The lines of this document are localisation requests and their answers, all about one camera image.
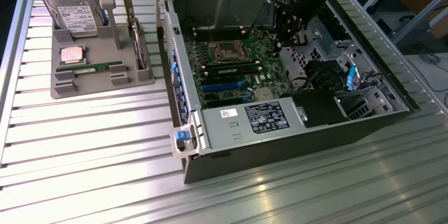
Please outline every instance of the cpu socket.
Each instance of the cpu socket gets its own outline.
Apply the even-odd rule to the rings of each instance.
[[[212,43],[212,47],[214,48],[216,60],[218,62],[246,60],[242,45],[238,40],[214,42]]]

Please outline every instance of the sticker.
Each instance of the sticker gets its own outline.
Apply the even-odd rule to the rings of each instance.
[[[82,73],[94,73],[96,69],[94,68],[88,68],[88,69],[80,69],[80,70],[74,70],[73,74],[82,74]]]
[[[66,29],[70,30],[69,32],[96,31],[90,6],[58,6],[57,10],[62,16]]]
[[[244,108],[256,134],[289,128],[278,102],[268,102]]]
[[[221,110],[221,117],[222,118],[229,118],[232,116],[237,116],[236,109]]]
[[[228,69],[228,70],[220,70],[220,71],[217,71],[217,73],[232,73],[232,72],[236,72],[237,71],[237,69],[234,68],[234,69]]]

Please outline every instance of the motherboard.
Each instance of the motherboard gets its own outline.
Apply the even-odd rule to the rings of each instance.
[[[237,40],[185,38],[185,44],[202,109],[272,100],[289,90],[266,31]]]

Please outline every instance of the blue pcie slot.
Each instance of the blue pcie slot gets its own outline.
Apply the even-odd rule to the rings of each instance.
[[[240,81],[237,83],[228,83],[222,85],[216,85],[216,86],[204,86],[202,87],[202,92],[214,92],[214,91],[222,91],[222,90],[233,90],[233,89],[240,89],[242,86],[244,81]]]

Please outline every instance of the barcode sticker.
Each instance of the barcode sticker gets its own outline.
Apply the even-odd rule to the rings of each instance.
[[[58,6],[57,10],[70,33],[96,31],[90,6]]]
[[[221,117],[222,118],[229,118],[232,116],[237,116],[236,109],[221,110]]]

